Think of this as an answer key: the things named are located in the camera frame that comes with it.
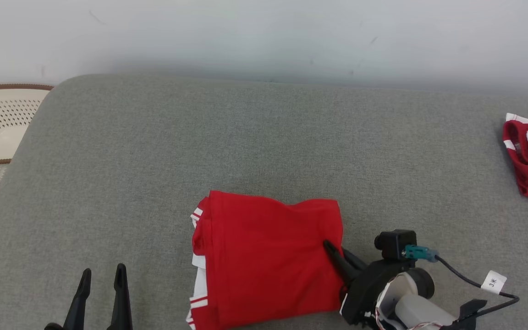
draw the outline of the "black mount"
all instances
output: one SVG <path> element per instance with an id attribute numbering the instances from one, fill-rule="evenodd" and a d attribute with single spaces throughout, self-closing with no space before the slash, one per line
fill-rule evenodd
<path id="1" fill-rule="evenodd" d="M 459 318 L 451 325 L 445 325 L 440 330 L 476 330 L 476 318 L 474 315 L 486 306 L 488 301 L 472 299 L 459 308 Z"/>
<path id="2" fill-rule="evenodd" d="M 384 231 L 375 238 L 374 244 L 383 251 L 384 259 L 366 265 L 350 251 L 342 248 L 342 257 L 331 242 L 323 242 L 325 251 L 346 287 L 347 295 L 341 297 L 343 304 L 340 313 L 348 324 L 356 325 L 362 322 L 363 325 L 375 328 L 375 319 L 365 317 L 365 314 L 374 314 L 376 300 L 392 278 L 415 267 L 416 260 L 404 257 L 405 246 L 417 244 L 414 231 Z"/>

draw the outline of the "white trim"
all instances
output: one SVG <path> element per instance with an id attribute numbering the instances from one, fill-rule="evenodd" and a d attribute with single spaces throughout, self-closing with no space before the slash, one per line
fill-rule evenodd
<path id="1" fill-rule="evenodd" d="M 203 268 L 204 270 L 207 269 L 207 261 L 205 260 L 204 255 L 196 255 L 193 253 L 191 263 L 195 267 Z"/>
<path id="2" fill-rule="evenodd" d="M 197 308 L 197 307 L 205 307 L 207 305 L 208 305 L 207 299 L 203 299 L 203 300 L 192 302 L 191 303 L 191 309 Z"/>
<path id="3" fill-rule="evenodd" d="M 199 299 L 203 299 L 203 298 L 207 298 L 207 295 L 196 295 L 194 297 L 189 298 L 189 301 L 199 300 Z"/>
<path id="4" fill-rule="evenodd" d="M 504 140 L 503 142 L 505 143 L 505 146 L 507 149 L 512 149 L 516 151 L 515 145 L 513 144 L 511 140 Z"/>
<path id="5" fill-rule="evenodd" d="M 194 322 L 193 321 L 193 314 L 191 314 L 191 310 L 189 309 L 189 313 L 187 314 L 187 318 L 185 319 L 187 323 Z"/>
<path id="6" fill-rule="evenodd" d="M 520 121 L 523 124 L 528 124 L 528 118 L 521 117 L 520 115 L 515 115 L 513 113 L 507 113 L 505 121 Z"/>

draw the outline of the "white label tag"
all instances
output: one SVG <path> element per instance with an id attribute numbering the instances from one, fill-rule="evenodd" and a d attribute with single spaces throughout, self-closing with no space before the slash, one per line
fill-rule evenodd
<path id="1" fill-rule="evenodd" d="M 484 283 L 482 283 L 482 286 L 480 286 L 480 288 L 486 291 L 490 291 L 493 294 L 499 294 L 505 282 L 506 278 L 504 276 L 498 274 L 495 271 L 490 271 L 488 272 L 488 276 L 486 276 L 486 279 L 484 280 Z"/>
<path id="2" fill-rule="evenodd" d="M 343 309 L 343 305 L 346 303 L 347 294 L 345 297 L 343 297 L 343 301 L 341 302 L 341 308 L 339 309 L 339 315 L 341 315 L 341 310 Z"/>

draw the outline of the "white wall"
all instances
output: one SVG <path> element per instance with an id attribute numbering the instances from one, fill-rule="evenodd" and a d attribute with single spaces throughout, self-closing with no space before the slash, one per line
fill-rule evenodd
<path id="1" fill-rule="evenodd" d="M 528 95 L 528 0 L 0 0 L 0 83 L 132 69 Z"/>

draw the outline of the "gray fabric cushion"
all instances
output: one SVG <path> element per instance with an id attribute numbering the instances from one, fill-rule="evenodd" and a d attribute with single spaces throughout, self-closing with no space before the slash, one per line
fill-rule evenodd
<path id="1" fill-rule="evenodd" d="M 509 279 L 518 305 L 480 329 L 528 328 L 528 198 L 501 141 L 528 99 L 163 77 L 86 76 L 42 103 L 0 184 L 0 329 L 62 323 L 82 271 L 86 329 L 109 326 L 125 263 L 134 328 L 186 329 L 189 214 L 210 189 L 285 203 L 339 201 L 344 246 L 380 257 L 380 231 L 417 231 L 480 282 Z M 435 303 L 472 298 L 441 264 L 419 263 Z M 348 329 L 337 313 L 254 329 Z"/>

